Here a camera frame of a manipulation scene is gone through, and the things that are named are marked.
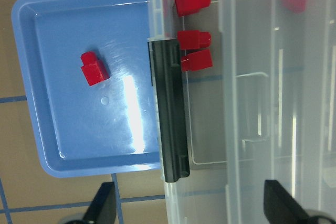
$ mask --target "blue tray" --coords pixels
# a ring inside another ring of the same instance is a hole
[[[56,177],[160,167],[147,0],[18,0],[17,50],[40,163]],[[80,56],[110,78],[89,86]]]

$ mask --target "blue plastic tray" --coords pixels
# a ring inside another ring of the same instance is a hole
[[[40,162],[56,177],[159,168],[147,0],[18,0],[12,22]],[[89,86],[80,56],[110,78]]]

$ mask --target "transparent plastic bin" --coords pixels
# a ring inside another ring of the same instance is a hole
[[[265,179],[336,218],[336,0],[212,0],[178,18],[149,0],[151,40],[212,34],[214,66],[184,74],[190,176],[165,183],[170,224],[267,223]]]

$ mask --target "tiled floor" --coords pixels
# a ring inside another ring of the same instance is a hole
[[[64,179],[43,171],[10,20],[15,1],[0,0],[0,224],[61,223],[78,218],[100,184],[112,178],[119,185],[116,223],[167,223],[159,170]]]

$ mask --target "black handle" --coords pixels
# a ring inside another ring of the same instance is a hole
[[[166,182],[190,174],[185,126],[181,55],[176,39],[149,42],[152,83],[157,110]]]

